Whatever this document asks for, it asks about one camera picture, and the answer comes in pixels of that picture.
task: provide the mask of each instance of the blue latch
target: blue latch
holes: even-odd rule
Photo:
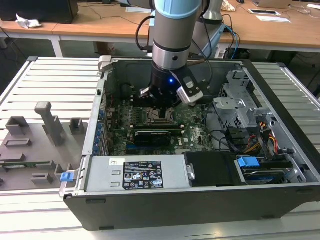
[[[73,182],[74,181],[74,172],[64,172],[61,174],[60,181],[61,182]]]
[[[242,156],[238,158],[239,166],[242,167],[260,167],[259,161],[254,156]]]

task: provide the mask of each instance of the wooden desk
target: wooden desk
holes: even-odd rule
[[[72,24],[57,24],[52,31],[54,35],[133,39],[136,37],[138,24],[149,15],[149,13],[126,12],[126,7],[121,7],[119,4],[94,6],[90,3],[79,3],[78,6],[79,12]],[[148,28],[146,23],[139,32],[139,38],[148,37]]]
[[[297,11],[282,13],[287,9],[274,9],[283,17],[290,17],[291,23],[260,21],[255,14],[249,14],[244,9],[257,9],[250,0],[245,4],[239,4],[236,0],[229,0],[236,12],[222,11],[222,14],[230,14],[233,29],[241,38],[240,48],[279,50],[293,52],[320,52],[320,10],[312,9],[312,18]],[[307,6],[306,2],[293,2],[293,5]],[[116,42],[134,43],[137,25],[148,13],[126,12],[125,7],[96,6],[90,3],[79,3],[79,13],[72,24],[43,23],[43,27],[24,29],[15,22],[3,22],[4,30],[12,38],[46,39],[50,40],[57,57],[63,57],[60,41],[90,41],[90,42]],[[230,20],[224,17],[227,25]],[[147,42],[148,26],[141,28],[139,38],[141,44]],[[221,37],[216,54],[225,51],[232,42],[229,33]]]
[[[138,24],[149,15],[149,13],[126,12],[126,8],[120,5],[97,6],[81,2],[78,5],[79,12],[72,24],[41,22],[42,27],[25,29],[14,21],[2,21],[2,27],[11,38],[50,40],[56,57],[62,58],[60,41],[63,40],[134,43]],[[0,31],[0,39],[1,37],[7,36]],[[140,43],[146,44],[147,37],[148,22],[140,30]]]
[[[222,11],[230,14],[233,29],[240,35],[242,49],[280,50],[297,52],[320,52],[320,10],[312,9],[311,15],[289,9],[303,10],[299,7],[288,9],[256,7],[251,0],[239,4],[236,0],[229,0],[236,8],[236,12]],[[294,6],[307,7],[307,2],[293,2]],[[260,21],[256,14],[250,14],[244,9],[274,10],[281,14],[279,17],[289,18],[291,23]],[[230,19],[224,16],[224,23],[230,26]],[[232,42],[231,34],[224,33],[221,37],[219,48],[226,49]]]
[[[57,25],[55,22],[41,22],[41,27],[25,29],[20,27],[15,21],[2,21],[0,25],[6,33],[23,33],[23,34],[53,34],[53,29]]]

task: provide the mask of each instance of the table leg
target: table leg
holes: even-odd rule
[[[7,49],[8,48],[5,39],[6,39],[5,37],[0,37],[0,49]]]
[[[63,58],[64,55],[63,55],[62,50],[61,50],[60,37],[59,36],[51,36],[50,40],[51,40],[51,43],[52,43],[52,46],[53,46],[53,50],[54,50],[55,56],[57,58]]]

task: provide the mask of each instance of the power supply label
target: power supply label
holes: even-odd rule
[[[125,190],[163,189],[161,161],[124,162],[122,187]]]

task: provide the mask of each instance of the paper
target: paper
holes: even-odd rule
[[[28,28],[36,28],[36,27],[41,27],[42,25],[39,23],[38,20],[28,20],[28,19],[24,19],[23,17],[18,16],[18,14],[16,14],[16,23],[18,23],[18,25],[22,28],[28,29]]]
[[[256,16],[260,21],[278,22],[278,23],[291,23],[288,19],[277,16]]]
[[[228,12],[235,12],[235,11],[236,11],[235,7],[232,6],[232,5],[228,2],[228,0],[223,0],[221,10],[223,10],[223,11],[228,11]]]
[[[141,7],[133,7],[129,6],[125,9],[126,12],[128,13],[145,13],[145,14],[150,14],[151,9],[146,9],[146,8],[141,8]]]
[[[307,8],[312,8],[312,9],[319,9],[320,10],[320,5],[315,5],[315,4],[308,4],[308,6],[306,6]]]

